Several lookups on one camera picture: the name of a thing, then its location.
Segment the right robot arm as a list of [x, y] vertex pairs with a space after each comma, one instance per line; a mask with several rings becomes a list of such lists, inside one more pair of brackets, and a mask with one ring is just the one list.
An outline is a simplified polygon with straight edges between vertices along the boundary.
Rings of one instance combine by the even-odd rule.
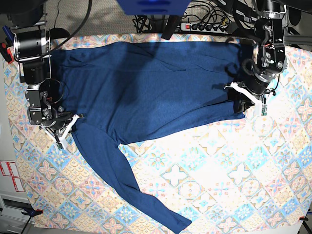
[[63, 149], [66, 137], [76, 121], [83, 115], [72, 114], [58, 106], [58, 100], [49, 97], [51, 75], [51, 31], [46, 25], [45, 1], [43, 0], [2, 0], [0, 12], [18, 29], [38, 27], [35, 31], [12, 33], [10, 28], [2, 29], [7, 38], [1, 43], [0, 53], [7, 63], [18, 63], [19, 78], [28, 85], [25, 97], [29, 103], [30, 124], [43, 129], [59, 149]]

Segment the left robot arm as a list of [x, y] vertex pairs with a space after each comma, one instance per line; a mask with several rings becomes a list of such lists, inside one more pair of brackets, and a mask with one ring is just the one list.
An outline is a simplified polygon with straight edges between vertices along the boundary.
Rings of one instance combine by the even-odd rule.
[[265, 116], [267, 97], [276, 95], [276, 88], [268, 86], [274, 79], [280, 79], [280, 74], [287, 67], [283, 41], [283, 15], [286, 13], [286, 6], [274, 0], [254, 0], [252, 5], [258, 16], [253, 35], [240, 22], [236, 0], [232, 5], [232, 16], [238, 28], [257, 43], [258, 54], [256, 59], [247, 58], [242, 62], [241, 67], [248, 77], [243, 81], [233, 81], [225, 88], [234, 90], [236, 113], [243, 113], [253, 106], [261, 116]]

